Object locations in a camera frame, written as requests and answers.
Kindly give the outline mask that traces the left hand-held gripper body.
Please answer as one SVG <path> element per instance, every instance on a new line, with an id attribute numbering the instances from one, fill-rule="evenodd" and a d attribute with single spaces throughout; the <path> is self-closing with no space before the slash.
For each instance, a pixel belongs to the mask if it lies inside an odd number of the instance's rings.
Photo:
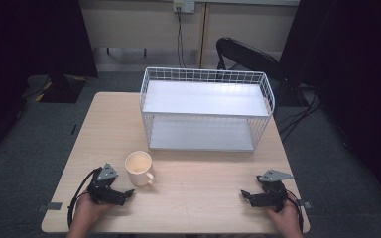
<path id="1" fill-rule="evenodd" d="M 111 188 L 118 173 L 113 167 L 106 163 L 103 167 L 97 168 L 92 175 L 91 182 L 87 187 L 91 200 L 96 203 L 112 203 L 114 197 L 124 197 L 123 193 Z"/>

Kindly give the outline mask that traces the person's right hand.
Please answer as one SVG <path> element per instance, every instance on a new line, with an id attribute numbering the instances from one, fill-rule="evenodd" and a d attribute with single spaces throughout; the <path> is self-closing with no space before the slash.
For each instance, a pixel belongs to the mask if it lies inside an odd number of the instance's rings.
<path id="1" fill-rule="evenodd" d="M 299 213 L 294 206 L 294 201 L 292 199 L 286 200 L 284 207 L 280 212 L 276 212 L 271 207 L 267 207 L 265 211 L 272 219 L 274 226 L 280 234 L 284 232 L 302 233 L 299 226 Z"/>

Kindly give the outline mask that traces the person's left hand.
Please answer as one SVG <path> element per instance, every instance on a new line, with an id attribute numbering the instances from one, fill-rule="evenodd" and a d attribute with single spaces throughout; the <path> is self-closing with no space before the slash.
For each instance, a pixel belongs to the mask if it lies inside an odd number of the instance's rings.
<path id="1" fill-rule="evenodd" d="M 84 230 L 88 232 L 97 220 L 111 208 L 113 208 L 112 204 L 96 204 L 91 200 L 88 193 L 83 193 L 76 203 L 72 224 L 69 230 Z"/>

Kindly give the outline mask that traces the black stand base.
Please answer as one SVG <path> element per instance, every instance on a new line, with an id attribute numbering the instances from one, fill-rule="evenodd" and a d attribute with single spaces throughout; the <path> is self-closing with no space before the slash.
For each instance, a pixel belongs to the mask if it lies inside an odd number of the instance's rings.
<path id="1" fill-rule="evenodd" d="M 36 100 L 43 103 L 75 103 L 86 83 L 85 78 L 71 75 L 50 78 Z"/>

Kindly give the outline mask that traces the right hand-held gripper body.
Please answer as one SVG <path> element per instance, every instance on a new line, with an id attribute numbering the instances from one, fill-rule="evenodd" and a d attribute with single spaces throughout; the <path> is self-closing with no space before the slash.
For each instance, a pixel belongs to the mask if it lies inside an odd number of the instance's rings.
<path id="1" fill-rule="evenodd" d="M 268 206 L 274 207 L 276 212 L 280 212 L 283 209 L 284 203 L 288 198 L 283 181 L 292 178 L 292 175 L 276 170 L 268 170 L 262 175 L 257 176 L 257 180 L 261 183 L 263 190 L 263 193 L 260 195 L 266 195 L 269 198 Z"/>

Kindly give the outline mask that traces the white wire shelf rack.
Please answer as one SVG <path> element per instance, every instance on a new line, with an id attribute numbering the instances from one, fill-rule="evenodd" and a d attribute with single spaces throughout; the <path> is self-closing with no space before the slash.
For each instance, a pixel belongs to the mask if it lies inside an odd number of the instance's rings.
<path id="1" fill-rule="evenodd" d="M 148 67 L 140 109 L 151 149 L 252 152 L 275 96 L 260 71 Z"/>

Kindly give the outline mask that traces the cream ceramic cup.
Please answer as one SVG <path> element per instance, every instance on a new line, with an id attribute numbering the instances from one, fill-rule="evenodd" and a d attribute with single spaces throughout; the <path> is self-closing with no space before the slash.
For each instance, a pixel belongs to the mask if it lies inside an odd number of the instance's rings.
<path id="1" fill-rule="evenodd" d="M 152 185 L 155 181 L 152 158 L 144 151 L 131 153 L 125 160 L 125 168 L 134 185 Z"/>

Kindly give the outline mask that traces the white wall outlet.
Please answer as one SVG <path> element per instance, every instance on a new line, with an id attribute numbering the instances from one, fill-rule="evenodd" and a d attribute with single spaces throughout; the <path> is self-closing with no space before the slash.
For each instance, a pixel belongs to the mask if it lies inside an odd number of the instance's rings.
<path id="1" fill-rule="evenodd" d="M 173 10 L 176 13 L 193 14 L 195 3 L 193 0 L 175 0 L 173 2 Z"/>

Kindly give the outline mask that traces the black curtain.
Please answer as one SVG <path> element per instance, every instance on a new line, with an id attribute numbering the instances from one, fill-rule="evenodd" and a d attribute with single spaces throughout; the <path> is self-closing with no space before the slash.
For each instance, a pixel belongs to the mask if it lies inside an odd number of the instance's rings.
<path id="1" fill-rule="evenodd" d="M 381 0 L 300 0 L 280 64 L 314 86 L 381 184 Z"/>
<path id="2" fill-rule="evenodd" d="M 0 0 L 0 139 L 41 74 L 98 77 L 79 0 Z"/>

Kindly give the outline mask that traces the black office chair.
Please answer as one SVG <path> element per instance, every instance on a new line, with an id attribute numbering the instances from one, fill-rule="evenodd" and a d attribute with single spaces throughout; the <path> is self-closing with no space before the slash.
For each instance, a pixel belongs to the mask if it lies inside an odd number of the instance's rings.
<path id="1" fill-rule="evenodd" d="M 263 71 L 269 78 L 284 80 L 279 63 L 270 55 L 232 38 L 220 38 L 216 41 L 216 50 L 219 57 L 218 69 L 226 69 L 224 59 L 253 70 Z"/>

